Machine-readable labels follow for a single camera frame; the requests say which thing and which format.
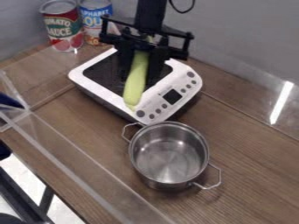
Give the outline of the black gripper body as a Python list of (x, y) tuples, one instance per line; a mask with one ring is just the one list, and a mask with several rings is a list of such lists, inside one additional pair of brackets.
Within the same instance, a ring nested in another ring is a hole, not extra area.
[(167, 36), (170, 39), (168, 59), (187, 60), (194, 35), (191, 32), (179, 31), (164, 25), (167, 4), (181, 14), (190, 12), (194, 8), (194, 4), (191, 4), (187, 10), (179, 10), (174, 5), (174, 0), (138, 0), (134, 17), (110, 15), (100, 17), (103, 21), (102, 32), (99, 34), (100, 42), (111, 44), (118, 48), (122, 31), (128, 27), (131, 29), (135, 50), (150, 52), (158, 45), (162, 36)]

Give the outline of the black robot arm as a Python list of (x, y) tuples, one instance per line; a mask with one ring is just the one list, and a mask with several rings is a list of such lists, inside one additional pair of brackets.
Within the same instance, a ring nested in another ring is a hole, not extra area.
[(166, 6), (172, 0), (138, 0), (134, 17), (102, 16), (99, 40), (119, 51), (119, 71), (122, 79), (128, 77), (135, 51), (148, 53), (146, 84), (154, 85), (162, 76), (164, 62), (170, 59), (187, 60), (191, 32), (164, 25)]

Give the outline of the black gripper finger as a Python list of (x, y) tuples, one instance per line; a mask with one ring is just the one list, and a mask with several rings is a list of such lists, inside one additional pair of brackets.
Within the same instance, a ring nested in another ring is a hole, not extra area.
[(131, 29), (126, 27), (122, 31), (122, 39), (118, 44), (118, 59), (119, 59), (119, 74), (122, 81), (127, 80), (127, 76), (131, 70), (132, 59), (135, 55), (135, 45), (132, 43)]
[(168, 60), (168, 42), (168, 37), (162, 36), (158, 45), (150, 50), (147, 84), (151, 86), (159, 81), (164, 62)]

